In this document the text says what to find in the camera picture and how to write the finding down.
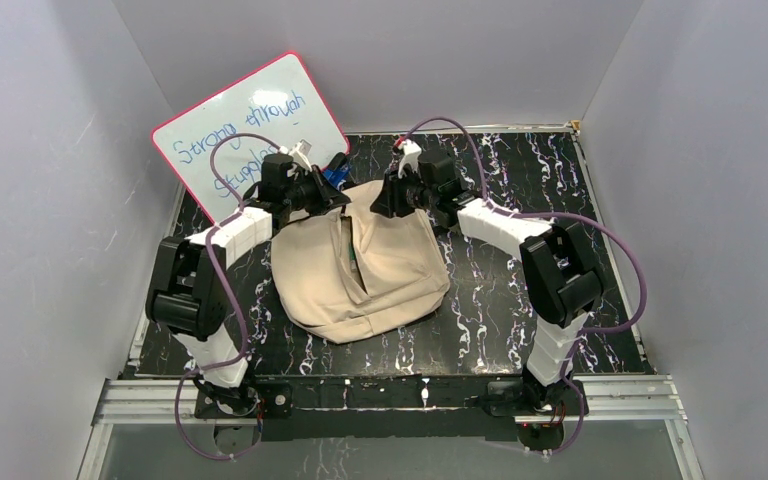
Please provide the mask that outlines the beige backpack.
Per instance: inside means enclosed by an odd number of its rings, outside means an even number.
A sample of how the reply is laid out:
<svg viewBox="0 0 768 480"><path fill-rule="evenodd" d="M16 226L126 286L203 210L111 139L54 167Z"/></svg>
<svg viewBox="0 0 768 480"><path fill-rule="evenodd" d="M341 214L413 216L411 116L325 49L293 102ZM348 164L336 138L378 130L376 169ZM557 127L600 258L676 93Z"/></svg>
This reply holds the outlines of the beige backpack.
<svg viewBox="0 0 768 480"><path fill-rule="evenodd" d="M271 241L270 264L290 321L335 344L371 338L434 312L450 289L428 215L370 211L382 181L346 190L351 203L299 218ZM358 272L349 268L347 246Z"/></svg>

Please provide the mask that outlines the green white glue stick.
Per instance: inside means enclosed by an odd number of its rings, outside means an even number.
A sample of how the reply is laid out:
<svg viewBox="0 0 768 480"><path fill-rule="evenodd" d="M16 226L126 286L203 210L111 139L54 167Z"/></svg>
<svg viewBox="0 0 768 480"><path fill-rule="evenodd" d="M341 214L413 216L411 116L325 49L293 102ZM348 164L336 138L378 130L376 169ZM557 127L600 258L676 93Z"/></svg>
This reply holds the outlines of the green white glue stick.
<svg viewBox="0 0 768 480"><path fill-rule="evenodd" d="M352 272L358 272L356 251L352 243L348 244L347 252L348 252L348 260L349 260L349 268L351 269Z"/></svg>

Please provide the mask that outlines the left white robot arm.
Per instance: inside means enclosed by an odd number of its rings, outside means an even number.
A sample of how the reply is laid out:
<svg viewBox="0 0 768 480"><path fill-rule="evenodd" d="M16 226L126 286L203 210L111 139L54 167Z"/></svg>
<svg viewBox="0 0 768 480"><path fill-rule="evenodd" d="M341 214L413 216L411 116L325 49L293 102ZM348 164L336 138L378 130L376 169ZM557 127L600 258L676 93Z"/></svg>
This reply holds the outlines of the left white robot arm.
<svg viewBox="0 0 768 480"><path fill-rule="evenodd" d="M308 159L310 149L301 140L267 155L259 181L245 193L230 190L237 205L227 218L201 233L167 237L158 247L145 314L186 348L195 361L190 376L220 388L220 403L235 416L254 411L259 391L244 380L248 343L235 343L225 326L228 309L242 314L228 267L271 241L293 213L322 216L350 202Z"/></svg>

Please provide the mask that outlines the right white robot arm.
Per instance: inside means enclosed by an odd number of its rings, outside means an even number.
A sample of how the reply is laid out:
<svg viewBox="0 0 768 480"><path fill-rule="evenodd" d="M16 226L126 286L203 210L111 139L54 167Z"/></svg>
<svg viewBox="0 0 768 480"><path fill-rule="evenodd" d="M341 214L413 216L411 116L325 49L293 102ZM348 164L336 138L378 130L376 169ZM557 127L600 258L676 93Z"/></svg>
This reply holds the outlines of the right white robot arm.
<svg viewBox="0 0 768 480"><path fill-rule="evenodd" d="M537 314L535 344L523 372L525 405L550 413L570 381L570 354L589 313L604 293L604 276L578 222L557 224L557 215L520 218L467 190L453 158L423 151L408 139L395 146L397 167L386 173L371 211L388 218L417 210L464 237L480 240L520 261L529 300Z"/></svg>

